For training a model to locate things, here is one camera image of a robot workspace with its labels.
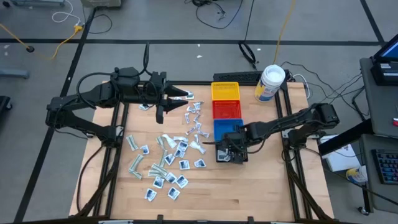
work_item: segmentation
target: computer monitor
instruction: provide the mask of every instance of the computer monitor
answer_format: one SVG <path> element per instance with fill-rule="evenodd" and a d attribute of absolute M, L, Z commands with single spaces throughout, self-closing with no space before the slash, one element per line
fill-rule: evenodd
<path fill-rule="evenodd" d="M 375 62 L 398 62 L 398 34 L 384 45 L 373 59 Z"/>

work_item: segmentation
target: wooden table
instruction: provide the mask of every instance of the wooden table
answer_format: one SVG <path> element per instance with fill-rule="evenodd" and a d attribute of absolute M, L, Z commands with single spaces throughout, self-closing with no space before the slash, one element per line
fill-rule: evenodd
<path fill-rule="evenodd" d="M 289 95 L 293 113 L 308 107 L 307 99 L 302 83 L 289 83 Z M 193 91 L 195 99 L 203 100 L 199 122 L 201 129 L 211 133 L 208 139 L 200 136 L 200 141 L 213 140 L 213 118 L 211 111 L 211 86 L 177 86 L 183 90 Z M 267 103 L 258 102 L 254 96 L 254 86 L 241 86 L 241 109 L 244 123 L 253 121 L 270 121 L 277 118 L 275 101 Z M 162 150 L 156 143 L 156 137 L 164 133 L 169 136 L 185 136 L 185 132 L 193 126 L 186 124 L 184 113 L 186 106 L 177 108 L 169 114 L 164 114 L 164 124 L 155 122 L 155 108 L 142 111 L 138 105 L 130 105 L 127 118 L 126 133 L 132 134 L 139 146 L 147 144 L 150 154 L 144 156 L 144 160 L 138 165 L 137 171 L 143 174 L 142 180 L 136 179 L 128 172 L 129 166 L 141 150 L 131 151 L 126 140 L 123 142 L 121 160 L 118 171 L 116 188 L 114 191 L 113 208 L 111 218 L 114 219 L 145 219 L 155 220 L 157 215 L 164 215 L 165 220 L 224 220 L 247 221 L 248 216 L 253 216 L 255 221 L 294 221 L 292 203 L 287 181 L 287 173 L 283 160 L 280 158 L 282 143 L 279 133 L 273 134 L 267 139 L 264 147 L 257 154 L 249 155 L 249 162 L 243 165 L 231 163 L 217 163 L 215 161 L 215 147 L 205 146 L 207 152 L 201 155 L 196 149 L 188 148 L 184 159 L 190 161 L 190 170 L 180 170 L 176 158 L 171 166 L 165 168 L 173 172 L 177 177 L 183 174 L 189 184 L 181 191 L 178 199 L 173 201 L 167 196 L 171 184 L 165 182 L 163 189 L 152 186 L 154 178 L 148 177 L 148 171 L 153 163 L 158 164 L 162 156 Z M 100 125 L 109 125 L 113 110 L 98 109 L 95 112 L 93 122 Z M 98 139 L 90 139 L 86 146 L 83 163 L 100 146 Z M 255 150 L 259 146 L 253 146 L 249 150 Z M 308 140 L 307 147 L 318 150 L 313 140 Z M 308 191 L 317 203 L 333 217 L 328 189 L 320 158 L 311 152 L 302 150 L 302 163 L 305 171 L 305 180 Z M 98 180 L 103 162 L 104 149 L 88 165 L 82 180 L 81 205 L 92 196 L 98 186 Z M 193 162 L 204 159 L 207 167 L 197 169 Z M 151 188 L 157 192 L 156 198 L 149 202 L 144 199 L 146 190 Z M 296 188 L 300 205 L 300 216 L 305 217 L 302 206 L 301 193 Z M 103 214 L 107 190 L 103 195 L 103 204 L 100 214 Z M 70 214 L 76 213 L 76 193 L 70 209 Z"/>

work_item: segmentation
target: black keyboard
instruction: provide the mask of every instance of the black keyboard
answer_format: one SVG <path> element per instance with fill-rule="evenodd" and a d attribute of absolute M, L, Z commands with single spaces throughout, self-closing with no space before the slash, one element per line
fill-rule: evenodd
<path fill-rule="evenodd" d="M 373 149 L 372 155 L 382 184 L 398 184 L 398 150 Z"/>

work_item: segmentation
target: plastic jar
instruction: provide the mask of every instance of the plastic jar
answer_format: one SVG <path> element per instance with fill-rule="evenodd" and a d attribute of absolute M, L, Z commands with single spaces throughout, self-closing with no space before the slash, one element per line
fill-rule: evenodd
<path fill-rule="evenodd" d="M 285 80 L 285 71 L 278 65 L 269 65 L 262 72 L 254 97 L 260 102 L 267 102 L 272 99 Z"/>

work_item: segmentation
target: desk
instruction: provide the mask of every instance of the desk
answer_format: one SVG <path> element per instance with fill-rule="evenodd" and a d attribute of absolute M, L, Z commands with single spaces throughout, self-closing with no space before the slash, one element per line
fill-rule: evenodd
<path fill-rule="evenodd" d="M 319 151 L 322 155 L 358 140 L 362 134 L 377 134 L 398 138 L 397 127 L 392 125 L 392 118 L 398 116 L 396 108 L 396 105 L 398 105 L 398 87 L 376 85 L 371 73 L 373 63 L 370 58 L 362 58 L 359 63 L 361 65 L 370 118 L 319 145 Z"/>
<path fill-rule="evenodd" d="M 193 91 L 195 99 L 203 100 L 202 130 L 211 133 L 208 141 L 213 140 L 213 118 L 211 112 L 210 86 L 177 86 L 183 90 Z M 244 123 L 253 121 L 270 121 L 277 118 L 275 101 L 258 102 L 254 96 L 254 86 L 241 86 L 241 109 Z M 289 83 L 289 95 L 293 113 L 308 107 L 302 83 Z M 177 108 L 164 116 L 164 124 L 155 122 L 154 108 L 148 111 L 138 109 L 138 105 L 130 105 L 127 117 L 125 136 L 132 134 L 139 146 L 148 144 L 150 154 L 138 165 L 137 171 L 143 174 L 142 180 L 136 179 L 127 170 L 141 151 L 132 152 L 124 139 L 118 178 L 114 191 L 113 219 L 155 220 L 157 215 L 164 215 L 165 220 L 224 220 L 247 221 L 253 216 L 255 221 L 294 221 L 292 203 L 285 164 L 280 158 L 282 143 L 279 133 L 267 139 L 263 149 L 257 154 L 249 155 L 249 162 L 244 165 L 216 163 L 214 146 L 205 146 L 207 152 L 201 155 L 196 149 L 188 148 L 184 159 L 190 161 L 190 170 L 179 170 L 177 158 L 174 163 L 165 168 L 176 176 L 183 174 L 189 184 L 181 189 L 176 201 L 167 196 L 171 187 L 165 183 L 163 189 L 152 186 L 153 177 L 147 177 L 153 163 L 158 164 L 162 151 L 155 138 L 163 133 L 169 136 L 184 136 L 192 124 L 185 124 L 186 106 Z M 93 122 L 99 125 L 109 125 L 113 110 L 97 109 Z M 174 152 L 165 142 L 166 149 Z M 90 139 L 86 146 L 83 164 L 97 150 L 100 142 Z M 317 150 L 317 144 L 308 140 L 307 147 Z M 81 206 L 92 196 L 98 186 L 104 151 L 98 154 L 88 165 L 82 178 Z M 308 151 L 301 151 L 303 169 L 308 191 L 325 213 L 333 217 L 330 198 L 326 187 L 325 176 L 319 156 Z M 199 158 L 205 160 L 205 169 L 194 168 L 193 162 Z M 147 188 L 157 192 L 152 202 L 144 199 Z M 296 189 L 298 198 L 301 194 Z M 99 214 L 104 213 L 104 204 L 108 193 L 104 193 Z M 76 213 L 76 194 L 73 198 L 70 214 Z M 305 217 L 302 203 L 299 203 L 301 217 Z"/>

